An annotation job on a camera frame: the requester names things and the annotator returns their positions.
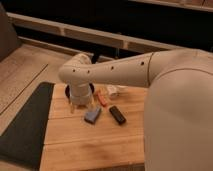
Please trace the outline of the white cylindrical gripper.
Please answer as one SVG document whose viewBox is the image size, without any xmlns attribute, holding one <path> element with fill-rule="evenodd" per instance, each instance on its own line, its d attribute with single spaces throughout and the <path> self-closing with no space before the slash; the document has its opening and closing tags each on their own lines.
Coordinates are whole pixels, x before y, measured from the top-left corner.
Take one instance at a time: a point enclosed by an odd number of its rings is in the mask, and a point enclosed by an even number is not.
<svg viewBox="0 0 213 171">
<path fill-rule="evenodd" d="M 87 105 L 88 103 L 88 109 L 92 110 L 93 103 L 91 101 L 92 91 L 89 87 L 83 88 L 83 89 L 70 89 L 70 101 L 74 105 Z M 74 113 L 74 105 L 70 103 L 70 112 Z"/>
</svg>

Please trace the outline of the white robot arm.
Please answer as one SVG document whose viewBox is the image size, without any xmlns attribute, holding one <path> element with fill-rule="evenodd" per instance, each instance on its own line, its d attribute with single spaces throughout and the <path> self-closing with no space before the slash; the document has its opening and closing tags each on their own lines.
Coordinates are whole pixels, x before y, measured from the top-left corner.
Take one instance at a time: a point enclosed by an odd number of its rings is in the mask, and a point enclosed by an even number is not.
<svg viewBox="0 0 213 171">
<path fill-rule="evenodd" d="M 146 171 L 213 171 L 213 53 L 177 49 L 92 64 L 78 54 L 61 66 L 75 104 L 91 83 L 146 87 Z"/>
</svg>

